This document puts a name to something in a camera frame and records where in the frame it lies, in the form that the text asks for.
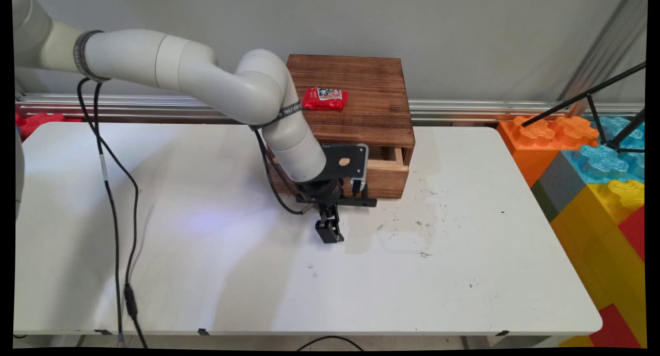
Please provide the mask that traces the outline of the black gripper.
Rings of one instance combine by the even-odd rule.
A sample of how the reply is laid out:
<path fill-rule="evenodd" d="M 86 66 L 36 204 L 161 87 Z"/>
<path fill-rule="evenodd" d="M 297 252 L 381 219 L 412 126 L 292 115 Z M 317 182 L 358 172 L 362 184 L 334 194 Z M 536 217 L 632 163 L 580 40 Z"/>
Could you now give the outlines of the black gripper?
<path fill-rule="evenodd" d="M 315 229 L 323 243 L 336 244 L 344 241 L 344 236 L 340 233 L 339 211 L 336 205 L 330 206 L 345 198 L 343 179 L 296 182 L 295 188 L 302 200 L 328 206 L 319 208 L 320 219 L 315 224 Z"/>

